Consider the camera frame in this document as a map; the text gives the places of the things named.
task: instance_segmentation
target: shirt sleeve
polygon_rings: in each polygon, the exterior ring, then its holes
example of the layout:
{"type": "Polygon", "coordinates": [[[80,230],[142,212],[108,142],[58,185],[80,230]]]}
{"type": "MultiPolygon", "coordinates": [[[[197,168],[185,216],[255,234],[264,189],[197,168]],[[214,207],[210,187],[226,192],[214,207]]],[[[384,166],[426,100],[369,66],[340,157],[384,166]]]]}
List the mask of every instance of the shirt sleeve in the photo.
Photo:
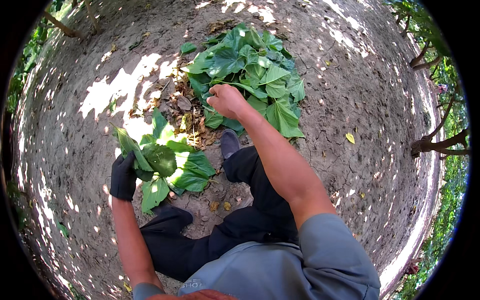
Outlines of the shirt sleeve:
{"type": "Polygon", "coordinates": [[[378,273],[339,216],[312,216],[301,226],[299,238],[312,293],[322,299],[378,299],[378,273]]]}
{"type": "Polygon", "coordinates": [[[133,300],[145,300],[148,297],[158,294],[165,294],[165,292],[151,283],[139,283],[133,288],[133,300]]]}

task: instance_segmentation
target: bare hand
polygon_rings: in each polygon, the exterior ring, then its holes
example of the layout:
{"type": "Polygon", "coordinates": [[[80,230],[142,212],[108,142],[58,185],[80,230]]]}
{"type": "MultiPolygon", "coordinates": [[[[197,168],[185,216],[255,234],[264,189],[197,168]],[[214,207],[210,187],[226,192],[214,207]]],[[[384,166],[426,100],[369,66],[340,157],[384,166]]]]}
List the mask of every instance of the bare hand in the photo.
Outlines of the bare hand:
{"type": "Polygon", "coordinates": [[[207,98],[207,103],[229,119],[238,120],[241,113],[252,108],[238,89],[229,84],[216,84],[209,92],[213,96],[207,98]]]}

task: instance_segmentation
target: pile of leaves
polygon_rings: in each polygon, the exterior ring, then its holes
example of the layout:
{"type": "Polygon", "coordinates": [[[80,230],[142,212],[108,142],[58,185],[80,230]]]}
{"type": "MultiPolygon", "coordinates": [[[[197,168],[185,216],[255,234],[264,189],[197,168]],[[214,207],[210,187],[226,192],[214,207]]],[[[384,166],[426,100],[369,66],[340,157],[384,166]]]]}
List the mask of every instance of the pile of leaves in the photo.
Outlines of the pile of leaves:
{"type": "Polygon", "coordinates": [[[170,190],[181,195],[185,190],[201,192],[215,175],[202,151],[187,145],[186,137],[175,136],[174,128],[157,108],[152,115],[153,132],[144,134],[140,143],[127,131],[113,125],[113,136],[119,143],[123,157],[135,153],[133,168],[138,178],[144,181],[142,211],[151,214],[151,209],[166,198],[170,190]]]}
{"type": "Polygon", "coordinates": [[[305,97],[303,80],[280,39],[266,30],[259,33],[239,24],[208,38],[204,44],[209,48],[181,70],[187,73],[204,107],[205,126],[217,128],[221,124],[242,134],[238,121],[224,118],[206,102],[211,96],[210,87],[230,84],[283,136],[304,136],[298,129],[298,102],[305,97]]]}

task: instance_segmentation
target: forearm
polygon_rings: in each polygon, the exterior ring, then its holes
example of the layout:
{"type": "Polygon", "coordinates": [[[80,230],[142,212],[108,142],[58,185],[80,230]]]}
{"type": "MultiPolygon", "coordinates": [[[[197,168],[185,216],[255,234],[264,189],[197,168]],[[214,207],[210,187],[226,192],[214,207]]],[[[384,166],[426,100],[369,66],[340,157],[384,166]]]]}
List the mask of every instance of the forearm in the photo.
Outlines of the forearm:
{"type": "Polygon", "coordinates": [[[253,108],[239,114],[275,191],[289,204],[300,227],[318,213],[336,214],[321,180],[308,162],[253,108]]]}
{"type": "Polygon", "coordinates": [[[132,286],[147,282],[163,289],[155,273],[150,252],[138,228],[132,203],[112,197],[112,211],[120,260],[132,286]]]}

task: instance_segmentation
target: dirt ground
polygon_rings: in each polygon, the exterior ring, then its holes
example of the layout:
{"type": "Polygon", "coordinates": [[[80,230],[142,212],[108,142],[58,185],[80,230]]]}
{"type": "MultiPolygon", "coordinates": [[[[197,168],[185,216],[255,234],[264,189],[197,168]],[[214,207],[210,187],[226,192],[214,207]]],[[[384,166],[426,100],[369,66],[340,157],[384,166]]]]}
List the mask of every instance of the dirt ground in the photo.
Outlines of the dirt ground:
{"type": "MultiPolygon", "coordinates": [[[[180,45],[200,45],[209,23],[228,19],[288,38],[284,45],[297,56],[307,95],[300,117],[305,139],[296,147],[371,257],[382,295],[395,286],[428,231],[440,177],[438,155],[414,160],[409,145],[434,128],[439,114],[425,73],[408,66],[418,49],[400,37],[387,7],[376,0],[119,0],[93,7],[103,33],[80,42],[57,31],[28,79],[14,128],[14,176],[27,194],[20,199],[28,215],[22,237],[58,293],[72,298],[69,282],[89,299],[131,297],[108,195],[111,163],[120,151],[109,122],[137,140],[151,132],[151,112],[129,118],[134,99],[146,108],[155,83],[165,84],[178,64],[194,58],[196,52],[180,59],[180,45]],[[355,144],[346,140],[348,132],[355,144]],[[56,222],[68,228],[68,239],[56,222]]],[[[85,9],[64,22],[93,29],[85,9]]],[[[167,103],[158,105],[169,113],[167,103]]],[[[252,144],[245,134],[241,142],[252,144]]],[[[205,153],[221,169],[218,141],[205,153]]],[[[208,235],[221,223],[229,213],[224,202],[238,208],[252,201],[245,184],[230,183],[223,173],[213,179],[219,184],[174,200],[197,215],[185,230],[189,237],[208,235]],[[213,212],[212,201],[220,202],[213,212]]],[[[133,203],[143,225],[151,216],[141,213],[140,202],[137,189],[133,203]]],[[[180,282],[161,279],[168,293],[178,290],[180,282]]]]}

